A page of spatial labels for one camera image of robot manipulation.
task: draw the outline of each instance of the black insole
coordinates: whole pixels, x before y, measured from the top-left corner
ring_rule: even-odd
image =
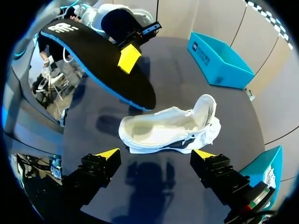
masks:
[[[57,32],[49,27],[75,27],[71,31]],[[130,74],[117,67],[121,50],[89,27],[73,20],[57,20],[42,29],[47,36],[65,47],[85,72],[99,85],[142,110],[152,110],[156,106],[156,95],[147,77],[135,65]]]

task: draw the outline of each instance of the shoe tongue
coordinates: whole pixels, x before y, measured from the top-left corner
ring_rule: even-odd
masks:
[[[211,123],[211,119],[215,116],[216,102],[214,98],[208,94],[202,95],[193,108],[193,119],[195,123],[204,128]]]

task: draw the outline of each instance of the person's leg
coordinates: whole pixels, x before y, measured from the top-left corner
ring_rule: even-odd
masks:
[[[74,86],[77,87],[80,81],[78,74],[75,70],[71,67],[69,63],[64,62],[64,60],[60,60],[56,62],[56,65],[61,70],[62,73],[66,76],[69,82]]]

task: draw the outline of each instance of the printed logo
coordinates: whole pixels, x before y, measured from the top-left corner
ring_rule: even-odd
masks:
[[[58,23],[55,26],[48,27],[49,30],[55,31],[57,33],[64,33],[64,32],[70,32],[74,30],[78,30],[77,27],[71,27],[71,25],[67,23]]]
[[[194,42],[194,44],[193,44],[193,46],[192,46],[192,49],[194,50],[194,51],[196,51],[196,49],[197,49],[197,43],[196,42]]]
[[[205,52],[197,46],[196,53],[201,58],[201,60],[204,62],[205,65],[208,65],[210,63],[210,58],[205,54]]]

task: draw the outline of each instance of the yellow pad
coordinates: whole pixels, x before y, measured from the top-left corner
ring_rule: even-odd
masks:
[[[140,52],[132,44],[130,44],[121,50],[121,57],[117,66],[127,74],[130,74],[140,56]]]
[[[216,156],[216,155],[213,155],[213,154],[210,154],[210,153],[206,153],[204,151],[200,151],[198,149],[194,149],[194,151],[203,159],[205,158],[209,158],[210,156]]]
[[[100,156],[103,156],[106,158],[106,160],[112,156],[117,150],[120,150],[119,148],[115,148],[115,149],[112,149],[112,150],[109,150],[107,152],[103,152],[103,153],[100,153],[100,154],[96,154],[96,156],[100,155]]]

